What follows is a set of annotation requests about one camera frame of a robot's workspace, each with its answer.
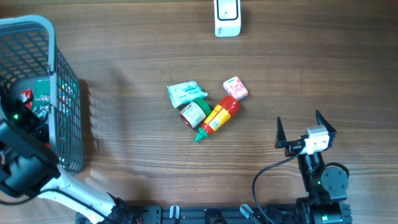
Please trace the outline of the light blue tissue pack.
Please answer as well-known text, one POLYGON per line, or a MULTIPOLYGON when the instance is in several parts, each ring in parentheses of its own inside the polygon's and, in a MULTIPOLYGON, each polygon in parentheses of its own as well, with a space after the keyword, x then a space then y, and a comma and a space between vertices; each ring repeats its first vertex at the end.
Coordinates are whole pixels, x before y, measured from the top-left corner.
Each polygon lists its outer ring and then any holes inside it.
POLYGON ((202 91, 196 81, 167 86, 167 89, 174 108, 190 103, 195 98, 204 98, 208 96, 208 93, 202 91))

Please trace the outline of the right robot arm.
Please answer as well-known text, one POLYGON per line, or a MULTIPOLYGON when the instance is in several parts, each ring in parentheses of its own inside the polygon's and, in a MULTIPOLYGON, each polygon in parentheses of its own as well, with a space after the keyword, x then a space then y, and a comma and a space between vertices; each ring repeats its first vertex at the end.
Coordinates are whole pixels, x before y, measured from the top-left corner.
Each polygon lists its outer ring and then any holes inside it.
POLYGON ((294 205, 294 223, 352 223, 347 199, 349 170, 337 162, 325 163, 322 152, 332 147, 336 129, 316 111, 317 125, 308 127, 306 134, 288 141, 280 118, 277 118, 275 147, 285 149, 285 157, 297 158, 306 197, 294 205))

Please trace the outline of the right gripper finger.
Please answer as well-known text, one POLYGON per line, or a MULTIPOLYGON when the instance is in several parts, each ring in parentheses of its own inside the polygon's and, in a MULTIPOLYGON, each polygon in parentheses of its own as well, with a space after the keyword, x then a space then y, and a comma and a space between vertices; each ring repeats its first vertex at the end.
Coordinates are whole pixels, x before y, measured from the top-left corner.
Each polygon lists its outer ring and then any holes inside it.
POLYGON ((283 129, 281 118, 277 118, 277 133, 275 137, 275 148, 283 148, 287 146, 287 138, 283 129))
POLYGON ((326 127, 326 130, 328 131, 328 135, 330 137, 328 146, 332 146, 332 142, 334 138, 336 138, 337 130, 322 116, 319 110, 316 110, 315 115, 318 125, 324 125, 324 127, 326 127))

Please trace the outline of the green snack bag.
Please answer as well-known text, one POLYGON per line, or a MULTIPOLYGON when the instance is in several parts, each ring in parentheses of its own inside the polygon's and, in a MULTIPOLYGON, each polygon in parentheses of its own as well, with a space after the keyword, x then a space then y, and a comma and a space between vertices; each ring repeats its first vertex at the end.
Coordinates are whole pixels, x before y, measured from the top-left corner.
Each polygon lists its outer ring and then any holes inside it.
POLYGON ((32 112, 40 119, 40 124, 46 122, 50 107, 50 82, 38 80, 35 82, 32 101, 32 112))

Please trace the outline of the red sauce bottle yellow label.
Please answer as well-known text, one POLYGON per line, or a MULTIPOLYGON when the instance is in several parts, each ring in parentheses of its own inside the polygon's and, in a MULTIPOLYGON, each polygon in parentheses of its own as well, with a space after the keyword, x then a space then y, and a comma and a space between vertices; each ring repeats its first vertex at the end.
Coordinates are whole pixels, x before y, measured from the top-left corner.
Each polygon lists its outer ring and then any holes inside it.
POLYGON ((206 117, 201 127, 198 128, 195 142, 209 138, 239 111, 240 106, 240 102, 233 96, 224 97, 206 117))

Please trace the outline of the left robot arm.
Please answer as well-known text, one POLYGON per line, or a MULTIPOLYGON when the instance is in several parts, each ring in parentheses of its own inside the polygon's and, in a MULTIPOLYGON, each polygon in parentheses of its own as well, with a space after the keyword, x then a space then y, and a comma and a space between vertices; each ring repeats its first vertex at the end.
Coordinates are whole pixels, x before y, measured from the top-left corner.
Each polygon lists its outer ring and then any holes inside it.
POLYGON ((1 97, 1 191, 28 200, 53 200, 91 223, 132 223, 134 214, 120 199, 100 192, 69 174, 55 153, 34 137, 46 125, 25 103, 1 97))

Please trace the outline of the small jar green lid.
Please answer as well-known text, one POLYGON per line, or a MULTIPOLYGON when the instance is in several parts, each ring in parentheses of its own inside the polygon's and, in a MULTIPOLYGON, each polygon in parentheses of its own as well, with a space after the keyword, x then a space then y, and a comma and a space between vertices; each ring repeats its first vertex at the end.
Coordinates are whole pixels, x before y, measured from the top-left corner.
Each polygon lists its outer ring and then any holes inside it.
POLYGON ((180 111, 182 121, 190 128, 198 126, 209 114, 211 108, 203 98, 195 98, 180 111))

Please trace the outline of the pink white tissue pack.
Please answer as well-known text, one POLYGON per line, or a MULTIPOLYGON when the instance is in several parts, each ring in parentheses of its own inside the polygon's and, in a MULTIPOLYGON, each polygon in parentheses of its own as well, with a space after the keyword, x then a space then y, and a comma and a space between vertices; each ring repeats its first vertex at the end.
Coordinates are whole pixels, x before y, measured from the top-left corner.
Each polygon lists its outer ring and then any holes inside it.
POLYGON ((241 100, 248 95, 248 90, 238 76, 226 80, 223 83, 223 88, 226 90, 228 95, 234 97, 236 100, 241 100))

